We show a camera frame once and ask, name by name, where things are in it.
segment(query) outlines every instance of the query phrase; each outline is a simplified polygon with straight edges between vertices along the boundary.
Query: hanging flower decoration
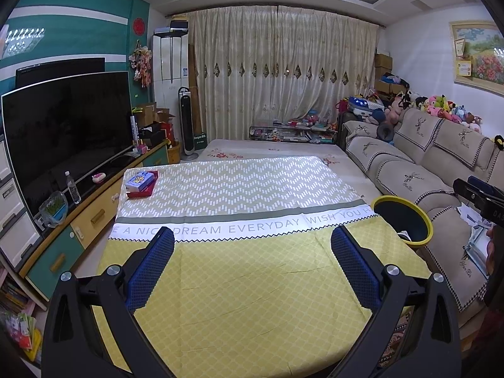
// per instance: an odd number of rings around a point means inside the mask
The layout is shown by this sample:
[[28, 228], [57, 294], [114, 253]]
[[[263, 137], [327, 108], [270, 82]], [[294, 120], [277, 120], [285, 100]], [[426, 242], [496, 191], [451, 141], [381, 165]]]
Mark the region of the hanging flower decoration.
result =
[[140, 41], [137, 41], [133, 54], [129, 56], [129, 62], [135, 70], [133, 80], [141, 81], [142, 88], [147, 88], [151, 83], [151, 59], [152, 51], [142, 47]]

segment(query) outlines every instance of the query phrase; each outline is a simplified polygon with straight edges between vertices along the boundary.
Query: black tv screen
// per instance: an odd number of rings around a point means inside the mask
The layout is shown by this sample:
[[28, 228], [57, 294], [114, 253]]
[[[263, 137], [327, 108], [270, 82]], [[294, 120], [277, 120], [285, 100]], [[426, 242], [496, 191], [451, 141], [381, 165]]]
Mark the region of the black tv screen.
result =
[[93, 74], [105, 71], [105, 58], [75, 58], [45, 62], [16, 70], [16, 89], [72, 75]]
[[3, 127], [14, 173], [30, 212], [54, 190], [132, 146], [128, 72], [78, 75], [2, 96]]

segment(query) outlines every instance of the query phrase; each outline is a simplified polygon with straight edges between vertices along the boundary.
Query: blue foam pad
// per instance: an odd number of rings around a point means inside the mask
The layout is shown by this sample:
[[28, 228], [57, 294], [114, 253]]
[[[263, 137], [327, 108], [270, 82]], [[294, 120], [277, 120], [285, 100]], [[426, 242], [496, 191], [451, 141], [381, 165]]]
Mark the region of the blue foam pad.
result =
[[166, 229], [150, 246], [150, 250], [137, 267], [127, 287], [126, 307], [131, 312], [145, 307], [157, 281], [175, 249], [175, 236]]
[[341, 227], [331, 235], [331, 249], [360, 305], [377, 311], [381, 306], [380, 283]]

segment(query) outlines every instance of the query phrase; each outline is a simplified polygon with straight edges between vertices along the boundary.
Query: green wall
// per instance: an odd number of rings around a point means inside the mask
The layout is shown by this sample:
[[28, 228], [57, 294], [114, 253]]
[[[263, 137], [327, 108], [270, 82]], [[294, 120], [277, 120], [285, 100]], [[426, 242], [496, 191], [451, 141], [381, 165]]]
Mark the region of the green wall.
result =
[[[16, 8], [20, 10], [14, 10], [7, 21], [9, 30], [44, 28], [45, 32], [32, 51], [0, 60], [0, 94], [14, 88], [16, 68], [48, 57], [57, 60], [65, 56], [100, 54], [105, 55], [107, 71], [129, 70], [132, 106], [148, 102], [148, 90], [133, 81], [134, 73], [128, 61], [137, 39], [142, 45], [147, 44], [148, 3], [143, 0], [20, 0]], [[47, 13], [49, 9], [56, 14]], [[145, 23], [141, 36], [133, 32], [133, 21], [138, 17]]]

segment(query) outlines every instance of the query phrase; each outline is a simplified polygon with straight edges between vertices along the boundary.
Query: curtain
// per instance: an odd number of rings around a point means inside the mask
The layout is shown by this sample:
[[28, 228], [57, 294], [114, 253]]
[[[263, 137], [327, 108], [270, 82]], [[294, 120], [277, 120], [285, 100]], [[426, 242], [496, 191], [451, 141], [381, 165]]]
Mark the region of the curtain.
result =
[[188, 17], [203, 131], [209, 141], [247, 139], [251, 125], [269, 121], [277, 8], [213, 8]]
[[365, 94], [373, 81], [379, 27], [325, 11], [280, 6], [276, 52], [280, 75], [272, 94], [274, 117], [302, 117], [311, 108], [335, 122], [335, 105]]
[[311, 109], [330, 122], [343, 97], [367, 91], [379, 27], [325, 11], [224, 7], [188, 14], [203, 131], [247, 139], [251, 125]]

